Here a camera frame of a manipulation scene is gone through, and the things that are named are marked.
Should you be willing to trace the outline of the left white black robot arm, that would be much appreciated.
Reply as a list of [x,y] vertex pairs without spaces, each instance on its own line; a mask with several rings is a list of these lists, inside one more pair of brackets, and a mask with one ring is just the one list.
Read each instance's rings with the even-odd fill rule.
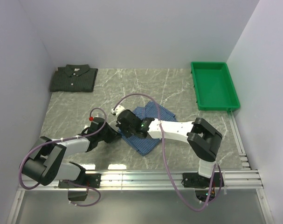
[[63,162],[63,159],[76,153],[87,153],[104,141],[113,143],[121,138],[104,118],[95,117],[90,126],[83,129],[77,136],[52,140],[40,137],[33,146],[33,151],[20,165],[20,175],[25,175],[38,184],[49,185],[54,180],[69,181],[74,187],[87,185],[86,169],[74,162]]

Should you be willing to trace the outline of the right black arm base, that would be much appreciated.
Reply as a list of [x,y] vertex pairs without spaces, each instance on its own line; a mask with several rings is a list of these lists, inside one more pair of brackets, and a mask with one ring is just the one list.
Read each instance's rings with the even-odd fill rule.
[[183,173],[183,180],[181,184],[184,186],[184,188],[194,188],[195,196],[199,201],[206,201],[208,195],[210,195],[208,200],[210,202],[216,197],[215,189],[218,187],[224,187],[224,180],[222,174],[220,174],[219,172],[215,172],[211,192],[210,194],[208,194],[210,180],[210,178],[200,176],[198,173]]

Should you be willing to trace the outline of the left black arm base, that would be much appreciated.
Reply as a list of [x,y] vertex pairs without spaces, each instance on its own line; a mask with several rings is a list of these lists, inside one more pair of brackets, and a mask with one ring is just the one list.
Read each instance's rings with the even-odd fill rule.
[[[74,181],[61,180],[58,183],[59,189],[68,190],[69,203],[78,207],[89,207],[97,204],[101,199],[101,193],[98,190],[100,188],[101,174],[82,174]],[[94,191],[98,194],[98,199],[90,204],[82,204],[88,196],[90,191]]]

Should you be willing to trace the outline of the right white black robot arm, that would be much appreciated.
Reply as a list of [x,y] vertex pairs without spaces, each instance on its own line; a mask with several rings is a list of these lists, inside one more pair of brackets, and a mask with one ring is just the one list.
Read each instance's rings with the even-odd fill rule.
[[117,124],[126,138],[161,139],[162,137],[188,143],[199,157],[197,180],[201,186],[209,186],[214,181],[212,174],[216,156],[222,141],[222,134],[203,118],[195,121],[159,121],[157,118],[138,118],[124,108],[112,109]]

